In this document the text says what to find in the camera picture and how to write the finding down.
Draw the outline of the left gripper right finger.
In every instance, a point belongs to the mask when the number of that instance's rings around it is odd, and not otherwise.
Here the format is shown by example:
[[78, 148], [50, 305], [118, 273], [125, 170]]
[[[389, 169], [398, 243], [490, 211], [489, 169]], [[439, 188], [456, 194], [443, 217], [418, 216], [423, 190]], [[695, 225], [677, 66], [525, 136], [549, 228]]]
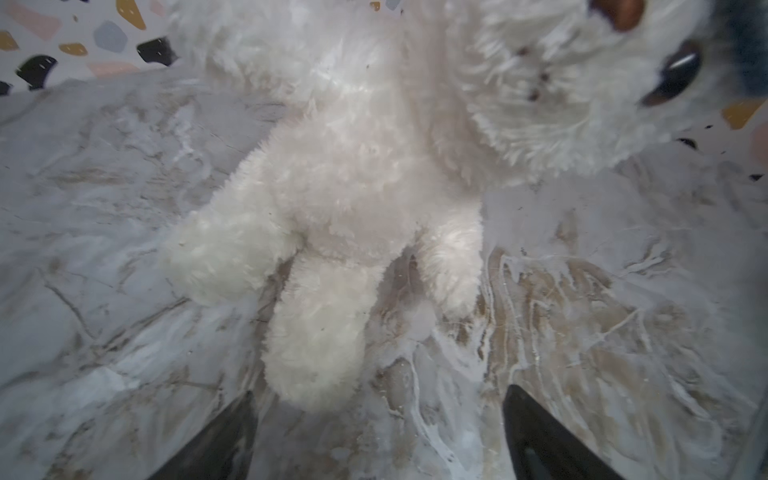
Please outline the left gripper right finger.
[[503, 424], [518, 479], [622, 480], [621, 475], [518, 385], [507, 389]]

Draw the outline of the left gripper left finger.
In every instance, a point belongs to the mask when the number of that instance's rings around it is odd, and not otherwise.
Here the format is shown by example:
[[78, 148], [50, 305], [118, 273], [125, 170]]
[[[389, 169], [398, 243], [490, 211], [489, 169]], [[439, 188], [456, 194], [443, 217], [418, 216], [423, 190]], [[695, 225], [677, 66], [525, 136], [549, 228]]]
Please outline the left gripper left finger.
[[148, 480], [242, 480], [253, 458], [258, 416], [252, 391], [219, 412]]

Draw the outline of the white fluffy teddy bear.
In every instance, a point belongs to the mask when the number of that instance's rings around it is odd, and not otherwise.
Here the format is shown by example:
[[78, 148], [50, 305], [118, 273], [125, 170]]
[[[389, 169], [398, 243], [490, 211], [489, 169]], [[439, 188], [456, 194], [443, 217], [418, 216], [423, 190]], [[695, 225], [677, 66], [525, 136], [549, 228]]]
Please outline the white fluffy teddy bear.
[[172, 1], [188, 66], [285, 117], [166, 238], [174, 285], [213, 304], [292, 265], [262, 356], [307, 412], [356, 390], [389, 265], [413, 248], [431, 300], [475, 307], [496, 186], [591, 174], [739, 90], [716, 1]]

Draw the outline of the blue white striped knit sweater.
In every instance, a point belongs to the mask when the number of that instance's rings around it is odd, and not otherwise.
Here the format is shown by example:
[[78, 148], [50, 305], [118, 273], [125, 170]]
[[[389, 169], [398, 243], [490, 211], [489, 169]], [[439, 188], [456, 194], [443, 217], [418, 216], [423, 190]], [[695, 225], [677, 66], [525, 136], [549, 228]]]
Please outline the blue white striped knit sweater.
[[767, 96], [767, 0], [718, 0], [714, 15], [725, 27], [744, 92]]

